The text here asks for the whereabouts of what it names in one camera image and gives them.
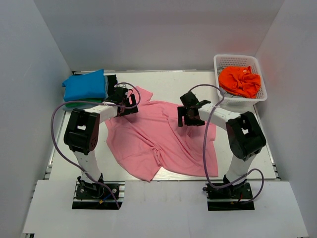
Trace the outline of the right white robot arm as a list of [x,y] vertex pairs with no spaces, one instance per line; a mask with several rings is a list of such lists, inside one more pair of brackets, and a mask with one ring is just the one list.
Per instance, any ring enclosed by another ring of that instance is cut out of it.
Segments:
[[[266,146],[262,129],[252,112],[236,113],[228,111],[208,100],[199,101],[193,92],[189,91],[180,97],[182,106],[178,107],[178,126],[205,125],[203,139],[203,164],[205,175],[210,187],[223,189],[231,198],[241,193],[241,185],[246,182],[253,159]],[[206,158],[208,124],[212,123],[227,132],[232,160],[229,169],[223,177],[223,185],[215,185],[209,179]]]

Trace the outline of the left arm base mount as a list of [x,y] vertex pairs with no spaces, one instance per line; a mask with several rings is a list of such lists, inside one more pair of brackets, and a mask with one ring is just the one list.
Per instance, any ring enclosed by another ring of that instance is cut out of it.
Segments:
[[77,178],[72,209],[73,210],[118,210],[124,199],[125,182],[104,182],[114,194],[95,183],[87,183],[79,176]]

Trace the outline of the pink t shirt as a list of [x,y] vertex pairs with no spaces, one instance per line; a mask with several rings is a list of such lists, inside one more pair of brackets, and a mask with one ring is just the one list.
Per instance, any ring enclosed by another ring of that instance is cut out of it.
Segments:
[[[203,177],[205,125],[178,126],[177,104],[153,101],[153,94],[138,88],[138,112],[105,121],[107,145],[117,163],[132,176],[151,181],[160,168],[173,173]],[[208,174],[218,176],[213,145],[216,126],[209,124],[206,158]]]

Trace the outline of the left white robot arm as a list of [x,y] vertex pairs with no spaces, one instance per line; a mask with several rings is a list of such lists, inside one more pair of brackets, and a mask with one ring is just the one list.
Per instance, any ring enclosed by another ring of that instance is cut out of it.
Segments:
[[74,153],[82,171],[79,183],[94,198],[101,197],[105,191],[103,174],[95,156],[100,124],[111,118],[137,113],[140,102],[141,94],[136,88],[116,86],[106,101],[95,103],[92,108],[71,111],[63,140]]

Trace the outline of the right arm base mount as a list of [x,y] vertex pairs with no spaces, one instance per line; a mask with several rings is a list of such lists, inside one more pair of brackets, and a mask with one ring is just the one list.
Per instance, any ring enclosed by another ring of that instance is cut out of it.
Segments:
[[207,195],[208,211],[251,211],[255,209],[251,186],[248,182],[222,189],[212,188],[208,183],[202,188]]

